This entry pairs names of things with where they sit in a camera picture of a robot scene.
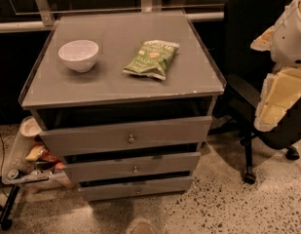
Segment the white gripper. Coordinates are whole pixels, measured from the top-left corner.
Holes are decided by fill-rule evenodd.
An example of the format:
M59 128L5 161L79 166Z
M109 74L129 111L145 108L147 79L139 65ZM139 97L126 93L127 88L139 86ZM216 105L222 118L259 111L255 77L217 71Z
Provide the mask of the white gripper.
M271 49L274 71L278 72L269 73L264 80L255 112L254 127L270 132L301 98L301 0L293 0L274 27L253 40L250 48L259 52Z

